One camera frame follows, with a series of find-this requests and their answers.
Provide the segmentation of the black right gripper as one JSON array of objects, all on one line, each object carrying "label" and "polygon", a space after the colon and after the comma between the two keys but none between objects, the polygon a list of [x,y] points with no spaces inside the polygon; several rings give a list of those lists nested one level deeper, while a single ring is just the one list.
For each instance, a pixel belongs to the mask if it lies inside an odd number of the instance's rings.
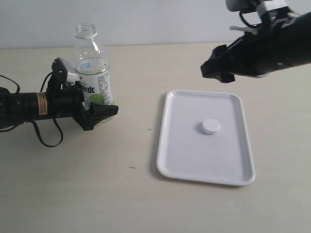
[{"label": "black right gripper", "polygon": [[[229,46],[224,44],[212,50],[210,59],[200,66],[203,78],[232,83],[235,75],[259,78],[300,66],[299,24],[279,24],[262,31],[231,26],[230,30],[242,31],[244,35]],[[218,60],[227,60],[227,71]]]}]

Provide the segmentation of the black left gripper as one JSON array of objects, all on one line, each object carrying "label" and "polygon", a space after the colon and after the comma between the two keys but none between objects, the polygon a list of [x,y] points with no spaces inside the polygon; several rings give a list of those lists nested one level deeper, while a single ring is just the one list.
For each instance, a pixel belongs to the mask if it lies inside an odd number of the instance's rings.
[{"label": "black left gripper", "polygon": [[71,117],[84,131],[93,130],[94,122],[99,123],[113,117],[119,111],[117,105],[101,105],[92,102],[87,112],[83,106],[84,96],[79,82],[57,84],[49,81],[46,96],[50,119]]}]

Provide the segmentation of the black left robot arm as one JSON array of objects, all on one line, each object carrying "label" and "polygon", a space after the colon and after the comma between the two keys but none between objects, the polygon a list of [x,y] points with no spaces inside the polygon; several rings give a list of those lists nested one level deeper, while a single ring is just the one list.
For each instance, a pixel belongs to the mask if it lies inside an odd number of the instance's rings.
[{"label": "black left robot arm", "polygon": [[100,121],[118,113],[116,105],[92,103],[83,106],[84,95],[79,84],[68,88],[49,88],[46,92],[0,94],[0,128],[5,129],[25,122],[73,118],[84,131],[91,131]]}]

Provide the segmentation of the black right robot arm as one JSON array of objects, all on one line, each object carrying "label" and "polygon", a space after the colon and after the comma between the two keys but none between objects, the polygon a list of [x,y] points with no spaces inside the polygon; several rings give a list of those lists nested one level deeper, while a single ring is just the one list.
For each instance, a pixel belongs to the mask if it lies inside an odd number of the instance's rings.
[{"label": "black right robot arm", "polygon": [[221,83],[237,75],[261,78],[269,73],[311,62],[311,15],[262,23],[257,34],[245,33],[229,46],[217,46],[200,69]]}]

